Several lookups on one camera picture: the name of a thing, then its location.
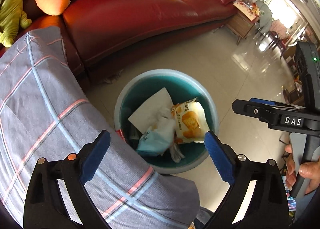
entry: yellow toy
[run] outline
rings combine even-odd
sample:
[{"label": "yellow toy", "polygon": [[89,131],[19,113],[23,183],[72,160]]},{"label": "yellow toy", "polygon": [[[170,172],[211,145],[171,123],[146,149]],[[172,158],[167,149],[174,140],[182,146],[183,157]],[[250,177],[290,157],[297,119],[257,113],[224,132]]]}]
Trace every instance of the yellow toy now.
[{"label": "yellow toy", "polygon": [[5,47],[10,47],[17,37],[19,24],[23,29],[31,25],[23,10],[22,0],[0,0],[0,42]]}]

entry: sofa seat cushion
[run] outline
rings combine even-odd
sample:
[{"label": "sofa seat cushion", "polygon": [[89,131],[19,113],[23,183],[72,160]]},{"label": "sofa seat cushion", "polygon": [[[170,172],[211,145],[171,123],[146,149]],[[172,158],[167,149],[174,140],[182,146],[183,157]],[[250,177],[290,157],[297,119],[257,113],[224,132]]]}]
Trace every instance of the sofa seat cushion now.
[{"label": "sofa seat cushion", "polygon": [[222,4],[220,0],[181,0],[188,4],[198,14],[198,20],[209,22],[222,20],[237,13],[233,3]]},{"label": "sofa seat cushion", "polygon": [[76,0],[63,18],[85,66],[150,36],[198,22],[198,14],[182,0]]},{"label": "sofa seat cushion", "polygon": [[[19,32],[16,40],[19,39],[21,36],[23,36],[25,33],[29,32],[33,29],[45,28],[48,26],[58,26],[60,28],[61,35],[62,35],[63,42],[64,42],[64,46],[65,46],[68,66],[69,66],[70,70],[73,72],[73,74],[75,76],[77,76],[78,74],[81,74],[82,72],[84,72],[84,66],[79,58],[78,52],[69,38],[66,26],[63,22],[63,19],[59,16],[45,15],[45,16],[38,18],[37,20],[32,22],[30,27]],[[6,51],[5,48],[1,49],[0,57],[2,54],[4,54],[5,51]]]}]

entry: gray plaid fabric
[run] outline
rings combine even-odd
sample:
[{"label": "gray plaid fabric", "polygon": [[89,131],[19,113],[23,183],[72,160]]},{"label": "gray plaid fabric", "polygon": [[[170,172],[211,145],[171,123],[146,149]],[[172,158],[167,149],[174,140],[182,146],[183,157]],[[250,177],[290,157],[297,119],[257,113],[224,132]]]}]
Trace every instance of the gray plaid fabric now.
[{"label": "gray plaid fabric", "polygon": [[[30,31],[0,58],[0,197],[23,226],[26,191],[36,161],[64,159],[105,129],[110,147],[85,187],[116,228],[188,228],[199,209],[192,181],[161,176],[88,102],[68,68],[57,27]],[[70,217],[81,223],[63,181]]]}]

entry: fingernail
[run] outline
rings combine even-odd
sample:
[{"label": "fingernail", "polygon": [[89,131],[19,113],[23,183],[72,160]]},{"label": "fingernail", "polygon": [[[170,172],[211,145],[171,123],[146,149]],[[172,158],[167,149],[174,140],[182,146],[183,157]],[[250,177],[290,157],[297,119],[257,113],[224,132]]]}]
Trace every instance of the fingernail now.
[{"label": "fingernail", "polygon": [[306,172],[307,172],[307,166],[302,164],[299,168],[299,173],[304,175]]}]

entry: screw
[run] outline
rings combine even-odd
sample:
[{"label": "screw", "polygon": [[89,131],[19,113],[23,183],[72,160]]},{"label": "screw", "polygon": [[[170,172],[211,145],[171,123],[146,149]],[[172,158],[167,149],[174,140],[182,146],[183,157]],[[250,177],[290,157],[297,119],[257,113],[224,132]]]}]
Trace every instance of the screw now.
[{"label": "screw", "polygon": [[247,160],[247,157],[246,157],[245,155],[239,155],[239,156],[238,156],[238,159],[239,159],[240,161],[246,161],[246,160]]},{"label": "screw", "polygon": [[44,163],[44,161],[45,161],[45,158],[44,157],[42,157],[42,158],[39,158],[38,159],[38,164],[43,164]]},{"label": "screw", "polygon": [[268,162],[271,166],[274,166],[276,164],[276,162],[273,159],[268,160]]},{"label": "screw", "polygon": [[68,156],[68,160],[75,160],[76,157],[77,157],[77,154],[71,153],[71,154]]}]

